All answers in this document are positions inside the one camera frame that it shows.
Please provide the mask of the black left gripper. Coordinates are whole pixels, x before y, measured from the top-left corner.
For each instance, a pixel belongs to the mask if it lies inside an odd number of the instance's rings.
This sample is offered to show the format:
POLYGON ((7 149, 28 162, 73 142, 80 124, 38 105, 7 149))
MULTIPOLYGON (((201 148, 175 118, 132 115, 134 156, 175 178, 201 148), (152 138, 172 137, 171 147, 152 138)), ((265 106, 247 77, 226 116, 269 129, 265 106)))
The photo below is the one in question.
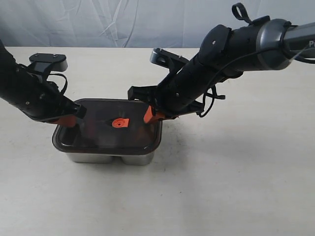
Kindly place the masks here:
POLYGON ((14 106, 32 120, 74 127, 76 118, 84 118, 86 107, 59 91, 52 81, 18 78, 14 82, 14 106))

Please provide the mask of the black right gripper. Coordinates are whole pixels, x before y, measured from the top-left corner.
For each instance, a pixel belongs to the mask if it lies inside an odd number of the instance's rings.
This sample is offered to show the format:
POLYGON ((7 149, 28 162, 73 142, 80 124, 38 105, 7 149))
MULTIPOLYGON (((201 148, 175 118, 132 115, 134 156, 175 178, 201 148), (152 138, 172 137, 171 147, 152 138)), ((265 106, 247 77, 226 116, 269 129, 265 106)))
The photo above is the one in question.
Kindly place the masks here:
POLYGON ((204 104, 196 101, 204 93, 204 71, 171 71, 158 86, 131 86, 128 100, 155 103, 148 106, 143 121, 153 124, 167 117, 178 117, 190 113, 200 114, 204 104))

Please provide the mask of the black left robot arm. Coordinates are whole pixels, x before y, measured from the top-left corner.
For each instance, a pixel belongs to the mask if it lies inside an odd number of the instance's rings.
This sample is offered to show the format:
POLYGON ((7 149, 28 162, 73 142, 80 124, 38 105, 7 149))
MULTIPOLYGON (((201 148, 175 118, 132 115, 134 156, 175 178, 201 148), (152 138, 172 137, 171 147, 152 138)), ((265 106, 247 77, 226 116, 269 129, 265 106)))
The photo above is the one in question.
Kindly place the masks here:
POLYGON ((0 46, 0 97, 30 119, 74 127, 87 109, 65 96, 68 83, 62 89, 48 77, 61 76, 68 64, 66 55, 36 53, 30 65, 17 63, 14 56, 0 46))

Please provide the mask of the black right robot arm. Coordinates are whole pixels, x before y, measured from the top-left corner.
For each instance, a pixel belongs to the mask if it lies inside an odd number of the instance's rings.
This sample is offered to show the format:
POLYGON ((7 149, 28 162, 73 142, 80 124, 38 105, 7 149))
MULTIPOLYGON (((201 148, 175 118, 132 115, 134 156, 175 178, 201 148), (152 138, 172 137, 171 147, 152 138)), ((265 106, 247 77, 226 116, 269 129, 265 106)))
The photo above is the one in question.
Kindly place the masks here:
POLYGON ((169 73, 156 86, 132 86, 128 99, 149 105, 146 123, 191 113, 202 118, 211 109, 207 98, 225 99, 217 93, 218 83, 239 78, 246 71, 282 70, 293 60, 313 64, 314 40, 314 23, 295 26, 284 19, 261 19, 239 29, 218 25, 191 59, 153 49, 151 63, 169 73))

